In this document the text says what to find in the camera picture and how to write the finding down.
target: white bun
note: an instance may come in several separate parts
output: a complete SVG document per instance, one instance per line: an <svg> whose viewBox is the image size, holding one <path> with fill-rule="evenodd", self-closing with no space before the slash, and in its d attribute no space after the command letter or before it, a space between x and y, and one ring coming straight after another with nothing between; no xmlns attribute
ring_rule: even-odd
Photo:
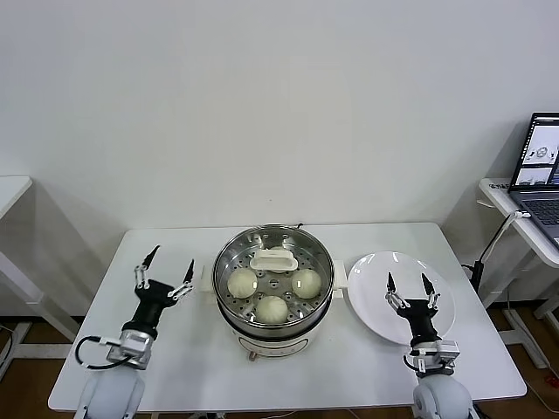
<svg viewBox="0 0 559 419"><path fill-rule="evenodd" d="M236 299L245 299L256 292L258 281L253 271L241 268L234 271L227 280L227 289Z"/></svg>
<svg viewBox="0 0 559 419"><path fill-rule="evenodd" d="M256 320L267 325L277 325L287 321L287 303L280 297L268 296L256 306Z"/></svg>
<svg viewBox="0 0 559 419"><path fill-rule="evenodd" d="M313 299L321 291L321 276L312 269L295 272L291 279L293 292L302 299Z"/></svg>

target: floor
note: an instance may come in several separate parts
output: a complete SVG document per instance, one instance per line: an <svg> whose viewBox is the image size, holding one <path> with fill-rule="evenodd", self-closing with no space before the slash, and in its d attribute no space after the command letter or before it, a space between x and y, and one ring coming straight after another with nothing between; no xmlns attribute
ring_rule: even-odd
<svg viewBox="0 0 559 419"><path fill-rule="evenodd" d="M559 336L554 335L543 320L537 320L530 308L518 309L530 331L548 356L551 364L559 369ZM489 310L495 326L499 330L510 328L499 310ZM6 332L0 333L0 347L7 340ZM67 340L45 323L36 323L28 333L24 343L66 343ZM522 376L536 388L540 395L553 409L559 409L559 388L550 386L545 380L548 370L534 368L522 346L508 347ZM73 413L60 413L49 410L47 399L56 381L62 360L15 360L6 375L0 381L0 417L3 419L69 419ZM481 402L479 406L491 419L515 419L537 417L546 419L555 417L536 399L528 394L519 399ZM361 419L411 419L410 408L355 409ZM274 413L237 413L229 414L229 419L259 419ZM160 415L161 419L187 418L187 414ZM351 419L353 416L345 410L304 411L289 416L290 419ZM136 418L148 419L149 415L137 415Z"/></svg>

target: white handle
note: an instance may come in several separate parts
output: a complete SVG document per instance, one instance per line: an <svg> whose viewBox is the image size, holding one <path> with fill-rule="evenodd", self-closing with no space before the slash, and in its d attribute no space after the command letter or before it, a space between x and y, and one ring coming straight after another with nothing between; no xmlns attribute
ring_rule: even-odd
<svg viewBox="0 0 559 419"><path fill-rule="evenodd" d="M295 271L299 266L291 251L265 249L256 251L251 259L255 271Z"/></svg>
<svg viewBox="0 0 559 419"><path fill-rule="evenodd" d="M334 290L332 296L335 299L343 299L343 289L348 288L348 276L346 267L342 260L334 261Z"/></svg>
<svg viewBox="0 0 559 419"><path fill-rule="evenodd" d="M212 292L213 286L211 284L211 267L204 265L202 268L202 277L200 278L199 288L200 292Z"/></svg>

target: desk leg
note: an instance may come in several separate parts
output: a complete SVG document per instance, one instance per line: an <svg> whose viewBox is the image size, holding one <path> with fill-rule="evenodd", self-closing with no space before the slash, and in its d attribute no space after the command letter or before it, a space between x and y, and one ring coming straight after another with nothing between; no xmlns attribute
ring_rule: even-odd
<svg viewBox="0 0 559 419"><path fill-rule="evenodd" d="M48 321L71 341L76 339L79 325L68 313L46 296L0 251L0 271L8 281L5 284L35 313Z"/></svg>
<svg viewBox="0 0 559 419"><path fill-rule="evenodd" d="M483 306L488 308L534 258L537 258L537 256L534 251L530 250L517 264L503 267L489 277L480 287L479 296Z"/></svg>
<svg viewBox="0 0 559 419"><path fill-rule="evenodd" d="M31 323L18 323L14 329L14 333L11 335L12 342L10 352L8 353L8 348L10 347L9 342L6 343L2 352L0 352L0 360L6 359L6 361L0 365L0 381L2 380L4 374L6 374L11 362L15 359L28 358L33 360L65 360L66 356L70 353L72 345L69 343L56 343L48 345L22 343L30 328Z"/></svg>
<svg viewBox="0 0 559 419"><path fill-rule="evenodd" d="M535 367L539 369L546 368L549 362L542 358L543 351L537 343L535 343L532 333L530 333L528 327L524 321L522 321L520 314L518 314L516 310L503 310L503 314L508 324L513 328L512 330L499 332L499 336L503 340L503 343L505 345L522 344Z"/></svg>
<svg viewBox="0 0 559 419"><path fill-rule="evenodd" d="M543 319L547 313L553 312L557 307L559 307L559 294L551 297L545 303L539 306L534 311L534 316L537 319Z"/></svg>
<svg viewBox="0 0 559 419"><path fill-rule="evenodd" d="M559 294L548 299L545 303L539 306L534 311L534 316L537 319L546 319L548 323L553 327L556 333L559 333L559 321L557 320L556 316L553 314L553 311L559 307Z"/></svg>

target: white side table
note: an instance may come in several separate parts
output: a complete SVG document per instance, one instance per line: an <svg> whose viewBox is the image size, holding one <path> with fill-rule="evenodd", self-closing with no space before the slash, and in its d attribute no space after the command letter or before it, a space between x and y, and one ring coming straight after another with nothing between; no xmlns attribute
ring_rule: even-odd
<svg viewBox="0 0 559 419"><path fill-rule="evenodd" d="M490 203L503 216L508 216L511 212L518 210L518 205L511 199L508 190L509 179L487 178L480 181L480 189L485 194ZM544 264L553 268L559 268L559 250L543 235L540 229L528 218L522 218L512 223L514 229L524 239L529 246L529 250L516 264L503 266L495 272L480 287L480 299L485 308L489 307L510 285L518 278L520 272L528 264L532 264L538 259ZM559 307L559 284L556 285L557 295L546 301L537 310L535 317L538 319L548 319L551 326L559 333L559 322L553 315L553 311ZM515 310L504 310L503 314L507 317L513 330L501 332L501 338L506 344L521 343L528 352L528 355L538 368L545 368L546 362L540 356L538 346L535 345L530 336L526 333L528 328L524 325L520 316Z"/></svg>
<svg viewBox="0 0 559 419"><path fill-rule="evenodd" d="M14 203L31 186L29 176L0 176L0 220ZM69 340L76 338L79 325L68 313L42 292L17 266L0 251L0 271L4 274L4 284L14 292L37 315L44 318ZM71 345L31 345L22 344L31 323L19 323L12 336L13 350L8 358L9 345L0 352L0 359L6 362L0 367L0 380L14 358L65 358Z"/></svg>

